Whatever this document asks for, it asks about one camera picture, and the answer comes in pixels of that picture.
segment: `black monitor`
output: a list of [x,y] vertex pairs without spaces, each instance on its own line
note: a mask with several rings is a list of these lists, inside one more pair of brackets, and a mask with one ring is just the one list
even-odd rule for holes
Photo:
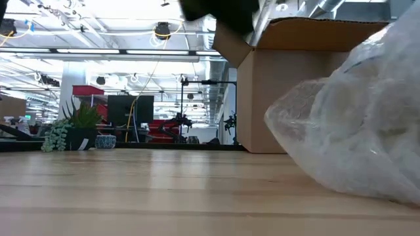
[[[113,126],[126,125],[131,104],[136,96],[108,96],[108,121]],[[140,123],[153,123],[154,96],[139,96],[134,112],[136,112],[136,125]],[[133,114],[131,115],[130,125],[133,125]]]

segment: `white wall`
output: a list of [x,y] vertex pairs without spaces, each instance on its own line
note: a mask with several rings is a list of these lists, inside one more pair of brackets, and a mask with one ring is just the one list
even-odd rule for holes
[[216,138],[216,127],[209,127],[209,128],[194,128],[194,124],[192,128],[190,128],[190,132],[186,132],[187,128],[182,128],[182,133],[184,137],[189,136],[197,136],[200,143],[209,142],[210,140]]

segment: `hanging succulent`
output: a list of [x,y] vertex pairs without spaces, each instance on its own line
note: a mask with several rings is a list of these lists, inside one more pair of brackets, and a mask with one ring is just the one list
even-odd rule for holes
[[96,110],[96,106],[90,108],[89,105],[82,102],[79,110],[76,110],[72,100],[73,113],[67,103],[66,106],[68,114],[62,108],[65,118],[54,122],[51,131],[45,133],[46,137],[41,147],[42,151],[50,152],[54,149],[64,151],[69,128],[96,128],[96,124],[102,119],[102,116]]
[[66,137],[68,129],[73,126],[67,119],[55,121],[52,124],[51,130],[46,132],[45,141],[41,147],[44,152],[51,152],[53,149],[64,151],[66,149]]

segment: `table surface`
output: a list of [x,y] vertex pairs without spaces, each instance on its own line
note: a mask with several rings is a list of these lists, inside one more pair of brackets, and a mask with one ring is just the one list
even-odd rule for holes
[[329,191],[287,155],[0,153],[2,235],[418,235],[420,210]]

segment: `clear plastic bag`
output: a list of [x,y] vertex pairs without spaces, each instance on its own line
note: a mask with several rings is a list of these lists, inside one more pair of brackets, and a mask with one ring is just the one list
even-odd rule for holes
[[323,186],[420,205],[418,25],[420,1],[331,77],[298,84],[267,110],[279,144]]

